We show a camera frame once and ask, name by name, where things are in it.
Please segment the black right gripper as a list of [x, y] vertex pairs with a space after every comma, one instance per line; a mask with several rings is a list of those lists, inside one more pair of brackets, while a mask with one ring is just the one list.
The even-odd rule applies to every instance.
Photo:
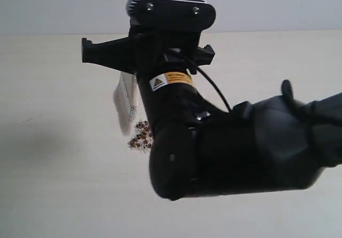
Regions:
[[129, 37], [93, 43], [81, 39], [82, 62], [135, 74], [155, 141], [214, 141], [222, 136], [222, 111], [202, 97], [192, 76], [215, 51], [198, 47], [200, 32], [131, 26]]

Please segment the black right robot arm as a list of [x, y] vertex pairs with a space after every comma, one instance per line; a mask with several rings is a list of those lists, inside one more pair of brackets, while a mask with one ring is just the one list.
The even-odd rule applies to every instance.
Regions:
[[307, 189], [341, 164], [341, 94], [305, 104], [284, 80], [280, 95], [222, 111], [192, 82], [215, 55], [199, 38], [199, 31], [133, 26], [122, 39], [81, 41], [83, 62], [136, 77], [153, 136], [150, 180], [160, 197]]

